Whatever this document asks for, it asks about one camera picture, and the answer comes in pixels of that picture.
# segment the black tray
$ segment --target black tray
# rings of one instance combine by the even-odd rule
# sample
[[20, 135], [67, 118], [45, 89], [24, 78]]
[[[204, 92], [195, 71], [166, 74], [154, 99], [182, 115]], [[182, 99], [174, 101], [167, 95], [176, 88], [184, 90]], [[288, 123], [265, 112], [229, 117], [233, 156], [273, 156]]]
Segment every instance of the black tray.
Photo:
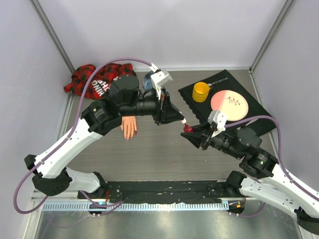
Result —
[[[222, 80], [226, 77], [228, 78], [227, 80], [213, 85], [214, 91], [209, 94], [206, 101], [203, 103], [197, 103], [192, 98], [192, 91], [193, 91], [193, 87], [196, 84], [196, 82], [194, 84], [188, 85], [188, 86], [178, 90], [180, 95], [183, 97], [185, 102], [188, 104], [189, 108], [193, 111], [193, 113], [199, 119], [200, 123], [206, 122], [208, 119], [208, 116], [211, 112], [211, 106], [210, 106], [211, 97], [215, 93], [217, 93], [219, 91], [223, 91], [223, 90], [235, 91], [235, 92], [241, 94], [246, 99], [249, 109], [248, 109], [247, 115], [245, 116], [245, 119], [249, 118], [249, 117], [261, 116], [261, 115], [271, 116], [258, 103], [258, 101], [227, 70], [223, 70], [214, 76], [208, 77], [208, 78], [202, 80], [202, 82], [214, 83], [214, 82]], [[227, 128], [226, 133], [229, 135], [234, 135], [234, 133], [236, 132], [236, 129], [238, 127], [243, 127], [246, 124], [247, 123], [242, 123], [238, 126]], [[276, 128], [275, 124], [272, 123], [268, 119], [259, 119], [255, 122], [249, 124], [249, 127], [256, 132], [257, 136], [262, 136], [262, 135], [264, 135], [264, 134], [266, 134], [266, 133], [268, 133], [271, 130]]]

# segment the pink plate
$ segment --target pink plate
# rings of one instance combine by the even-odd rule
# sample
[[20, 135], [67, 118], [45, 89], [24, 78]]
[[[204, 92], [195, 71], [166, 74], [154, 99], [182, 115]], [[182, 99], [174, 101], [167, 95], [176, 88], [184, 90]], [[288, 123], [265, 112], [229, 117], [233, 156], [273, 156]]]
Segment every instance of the pink plate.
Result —
[[246, 99], [234, 91], [219, 91], [210, 101], [213, 111], [220, 110], [227, 115], [228, 121], [242, 120], [248, 113]]

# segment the mannequin hand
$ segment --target mannequin hand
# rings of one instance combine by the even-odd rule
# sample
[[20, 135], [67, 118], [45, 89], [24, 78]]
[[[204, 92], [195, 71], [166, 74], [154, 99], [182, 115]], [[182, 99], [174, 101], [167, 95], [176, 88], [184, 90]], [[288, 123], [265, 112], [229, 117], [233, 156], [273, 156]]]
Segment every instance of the mannequin hand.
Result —
[[133, 138], [134, 133], [137, 132], [135, 116], [122, 117], [121, 130], [124, 131], [125, 139]]

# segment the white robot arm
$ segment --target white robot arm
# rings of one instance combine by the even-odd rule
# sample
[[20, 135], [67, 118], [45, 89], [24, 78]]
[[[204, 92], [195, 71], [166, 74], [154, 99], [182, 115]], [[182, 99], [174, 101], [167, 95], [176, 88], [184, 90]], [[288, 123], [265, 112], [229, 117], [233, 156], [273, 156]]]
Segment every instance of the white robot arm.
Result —
[[319, 193], [285, 169], [287, 176], [279, 160], [259, 147], [262, 141], [250, 128], [239, 129], [235, 136], [225, 134], [226, 121], [224, 113], [212, 111], [207, 123], [192, 126], [193, 132], [181, 135], [197, 148], [206, 150], [212, 146], [241, 159], [239, 166], [244, 172], [262, 180], [259, 182], [233, 171], [226, 181], [230, 194], [259, 199], [287, 213], [307, 231], [319, 235]]
[[142, 95], [136, 77], [120, 76], [104, 99], [94, 101], [82, 112], [75, 129], [70, 129], [42, 154], [25, 158], [29, 170], [40, 163], [32, 178], [36, 189], [47, 196], [76, 190], [87, 192], [90, 198], [100, 198], [105, 194], [106, 183], [99, 173], [82, 173], [66, 167], [85, 147], [120, 126], [122, 116], [152, 115], [157, 125], [185, 122], [182, 113], [170, 102], [169, 93], [162, 88], [172, 80], [171, 76], [154, 64], [150, 68], [154, 71], [151, 78], [155, 86], [150, 95]]

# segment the red plaid cloth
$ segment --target red plaid cloth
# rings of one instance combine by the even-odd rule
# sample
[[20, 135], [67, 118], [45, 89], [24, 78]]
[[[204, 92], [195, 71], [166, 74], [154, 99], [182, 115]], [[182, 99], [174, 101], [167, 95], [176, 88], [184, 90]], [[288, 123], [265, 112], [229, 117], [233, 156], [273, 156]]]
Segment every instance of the red plaid cloth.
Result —
[[[72, 91], [78, 96], [82, 95], [84, 86], [95, 69], [96, 67], [91, 64], [76, 69], [71, 76], [71, 83], [64, 87], [64, 91]], [[112, 63], [106, 65], [93, 77], [85, 97], [93, 100], [101, 99], [102, 95], [109, 89], [110, 83], [121, 75], [136, 76], [136, 73], [131, 64], [120, 65]]]

